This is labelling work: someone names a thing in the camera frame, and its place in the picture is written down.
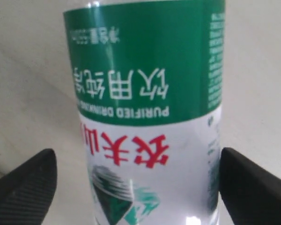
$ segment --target white wall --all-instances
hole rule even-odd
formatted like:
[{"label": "white wall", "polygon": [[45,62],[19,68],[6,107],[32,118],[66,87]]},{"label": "white wall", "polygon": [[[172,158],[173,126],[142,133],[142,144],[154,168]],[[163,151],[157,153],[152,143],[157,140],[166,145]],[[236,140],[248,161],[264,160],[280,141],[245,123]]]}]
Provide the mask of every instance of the white wall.
[{"label": "white wall", "polygon": [[[54,148],[59,186],[45,224],[84,225],[91,197],[65,2],[0,0],[0,171]],[[226,21],[222,145],[281,178],[281,0],[227,0]]]}]

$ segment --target white label section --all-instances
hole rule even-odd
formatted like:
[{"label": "white label section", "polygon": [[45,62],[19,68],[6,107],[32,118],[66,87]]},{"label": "white label section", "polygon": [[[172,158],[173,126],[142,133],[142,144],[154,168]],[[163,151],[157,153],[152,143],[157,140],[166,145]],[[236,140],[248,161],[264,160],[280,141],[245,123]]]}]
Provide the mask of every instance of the white label section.
[{"label": "white label section", "polygon": [[[150,127],[108,125],[80,115],[90,180],[116,196],[94,175],[96,168],[108,171],[105,177],[117,177],[126,188],[119,198],[137,204],[136,209],[146,205],[136,196],[138,190],[154,193],[150,213],[139,213],[141,225],[185,225],[187,218],[197,218],[201,225],[212,224],[214,211],[208,209],[208,201],[214,178],[210,174],[220,157],[220,118],[221,107],[194,120]],[[93,194],[96,218],[100,225],[108,225],[96,192]],[[133,224],[132,212],[130,217],[128,214],[129,210],[118,225]]]}]

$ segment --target bottle label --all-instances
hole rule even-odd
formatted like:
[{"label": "bottle label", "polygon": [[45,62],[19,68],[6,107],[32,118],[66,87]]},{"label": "bottle label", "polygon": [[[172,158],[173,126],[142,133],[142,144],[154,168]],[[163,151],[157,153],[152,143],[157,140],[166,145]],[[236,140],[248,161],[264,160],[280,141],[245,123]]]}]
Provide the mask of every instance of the bottle label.
[{"label": "bottle label", "polygon": [[64,13],[97,224],[217,223],[224,5]]}]

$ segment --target white background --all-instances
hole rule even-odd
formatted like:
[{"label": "white background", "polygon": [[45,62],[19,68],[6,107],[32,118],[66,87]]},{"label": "white background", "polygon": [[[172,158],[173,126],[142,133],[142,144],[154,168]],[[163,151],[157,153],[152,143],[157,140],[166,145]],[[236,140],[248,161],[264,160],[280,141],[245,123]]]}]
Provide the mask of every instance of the white background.
[{"label": "white background", "polygon": [[[45,225],[92,224],[65,8],[65,0],[0,0],[0,171],[56,150]],[[281,178],[281,0],[227,0],[226,11],[222,145]],[[232,224],[225,210],[221,224]]]}]

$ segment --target textured rubber pad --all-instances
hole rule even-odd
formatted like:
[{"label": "textured rubber pad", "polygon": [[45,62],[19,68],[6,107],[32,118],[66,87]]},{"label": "textured rubber pad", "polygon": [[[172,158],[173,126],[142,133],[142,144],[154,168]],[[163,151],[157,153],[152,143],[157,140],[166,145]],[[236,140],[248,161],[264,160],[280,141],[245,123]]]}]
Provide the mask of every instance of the textured rubber pad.
[{"label": "textured rubber pad", "polygon": [[281,225],[281,180],[225,148],[220,193],[235,225]]},{"label": "textured rubber pad", "polygon": [[53,150],[43,150],[0,179],[0,225],[40,225],[57,185]]}]

